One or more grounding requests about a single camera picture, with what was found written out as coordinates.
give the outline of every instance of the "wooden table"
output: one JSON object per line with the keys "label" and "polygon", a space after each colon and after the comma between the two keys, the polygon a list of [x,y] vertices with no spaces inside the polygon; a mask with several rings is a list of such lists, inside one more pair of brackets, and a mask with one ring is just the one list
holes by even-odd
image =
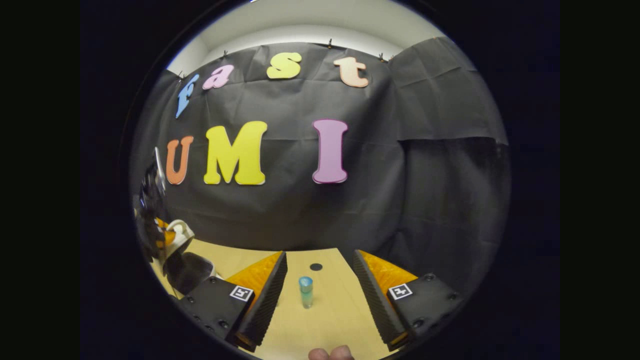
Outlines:
{"label": "wooden table", "polygon": [[[186,251],[193,252],[216,266],[226,279],[275,251],[236,249],[194,239]],[[309,266],[322,264],[320,271]],[[380,359],[391,352],[382,342],[373,322],[360,283],[338,249],[288,251],[289,267],[271,324],[254,356],[265,360],[305,360],[309,350],[317,347],[330,352],[349,345],[356,360]],[[298,279],[309,276],[314,281],[314,303],[302,306]],[[166,281],[161,282],[169,293]]]}

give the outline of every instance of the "black hole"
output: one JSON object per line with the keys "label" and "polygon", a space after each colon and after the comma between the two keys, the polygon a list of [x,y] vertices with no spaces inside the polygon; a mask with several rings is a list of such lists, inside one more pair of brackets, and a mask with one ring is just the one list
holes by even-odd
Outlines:
{"label": "black hole", "polygon": [[424,324],[424,320],[419,318],[418,320],[413,322],[412,326],[413,327],[420,327],[420,326],[422,326],[422,324]]}

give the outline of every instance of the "blue bottle cap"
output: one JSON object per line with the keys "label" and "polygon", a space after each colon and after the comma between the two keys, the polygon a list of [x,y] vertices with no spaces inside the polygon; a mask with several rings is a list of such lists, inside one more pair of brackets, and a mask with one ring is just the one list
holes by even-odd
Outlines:
{"label": "blue bottle cap", "polygon": [[298,284],[300,284],[300,291],[303,293],[309,293],[314,289],[314,281],[309,276],[301,277]]}

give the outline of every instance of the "small bottle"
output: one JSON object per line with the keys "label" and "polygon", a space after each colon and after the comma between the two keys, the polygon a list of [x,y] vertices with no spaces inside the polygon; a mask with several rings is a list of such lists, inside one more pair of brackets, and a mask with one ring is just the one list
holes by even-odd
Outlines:
{"label": "small bottle", "polygon": [[298,283],[302,295],[302,306],[308,309],[314,302],[314,281],[308,276],[303,276],[298,280]]}

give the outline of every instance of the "ceiling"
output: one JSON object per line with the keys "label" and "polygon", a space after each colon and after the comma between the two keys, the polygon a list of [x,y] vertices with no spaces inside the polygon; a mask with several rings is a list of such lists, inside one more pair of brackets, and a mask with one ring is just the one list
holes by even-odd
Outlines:
{"label": "ceiling", "polygon": [[257,31],[291,25],[355,30],[402,49],[445,36],[420,15],[388,0],[259,0],[227,13],[205,28],[200,38],[212,50]]}

